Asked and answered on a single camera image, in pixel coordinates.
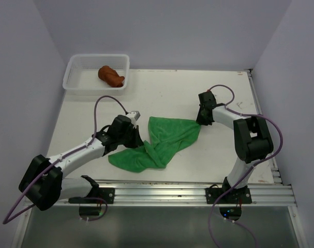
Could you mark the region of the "brown towel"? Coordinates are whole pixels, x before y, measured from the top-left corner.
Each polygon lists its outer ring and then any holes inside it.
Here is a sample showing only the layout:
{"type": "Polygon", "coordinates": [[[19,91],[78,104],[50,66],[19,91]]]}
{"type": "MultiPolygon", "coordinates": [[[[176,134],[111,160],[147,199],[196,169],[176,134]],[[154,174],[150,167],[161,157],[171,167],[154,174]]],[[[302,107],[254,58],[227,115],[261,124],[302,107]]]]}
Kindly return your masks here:
{"type": "Polygon", "coordinates": [[[106,82],[112,88],[120,88],[124,86],[124,76],[120,76],[114,69],[109,66],[103,66],[98,70],[98,77],[106,82]]]}

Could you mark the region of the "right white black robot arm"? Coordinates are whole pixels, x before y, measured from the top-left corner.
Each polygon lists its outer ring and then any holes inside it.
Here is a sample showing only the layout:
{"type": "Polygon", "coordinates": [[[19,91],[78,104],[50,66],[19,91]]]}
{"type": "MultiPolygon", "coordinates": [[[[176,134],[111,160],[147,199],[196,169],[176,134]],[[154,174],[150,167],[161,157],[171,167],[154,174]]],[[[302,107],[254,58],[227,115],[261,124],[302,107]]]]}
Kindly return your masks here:
{"type": "Polygon", "coordinates": [[[223,200],[233,203],[240,197],[239,190],[247,186],[255,166],[272,153],[274,144],[263,117],[238,113],[225,104],[218,104],[211,91],[198,97],[198,124],[209,126],[217,122],[233,130],[237,159],[221,191],[223,200]]]}

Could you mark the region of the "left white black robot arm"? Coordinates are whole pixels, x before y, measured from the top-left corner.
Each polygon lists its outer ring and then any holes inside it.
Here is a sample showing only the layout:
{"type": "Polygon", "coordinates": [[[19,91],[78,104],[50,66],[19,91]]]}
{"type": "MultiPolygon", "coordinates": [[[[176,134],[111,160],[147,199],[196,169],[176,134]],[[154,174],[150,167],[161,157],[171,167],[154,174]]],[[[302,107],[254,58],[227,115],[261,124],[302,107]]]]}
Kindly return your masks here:
{"type": "Polygon", "coordinates": [[[139,135],[138,111],[118,115],[111,125],[93,134],[83,144],[49,158],[34,157],[24,174],[19,190],[41,211],[51,208],[60,199],[70,203],[101,203],[103,193],[89,176],[69,179],[68,175],[86,163],[115,151],[118,146],[138,148],[143,145],[139,135]]]}

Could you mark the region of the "green towel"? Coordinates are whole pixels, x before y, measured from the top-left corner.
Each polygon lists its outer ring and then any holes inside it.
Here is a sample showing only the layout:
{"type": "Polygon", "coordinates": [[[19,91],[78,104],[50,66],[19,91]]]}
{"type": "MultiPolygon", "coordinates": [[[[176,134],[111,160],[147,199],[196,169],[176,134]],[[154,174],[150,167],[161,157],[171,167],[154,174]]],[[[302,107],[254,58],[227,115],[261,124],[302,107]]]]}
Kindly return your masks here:
{"type": "Polygon", "coordinates": [[[132,173],[165,169],[175,154],[197,141],[201,126],[194,120],[150,117],[150,141],[108,156],[111,165],[132,173]]]}

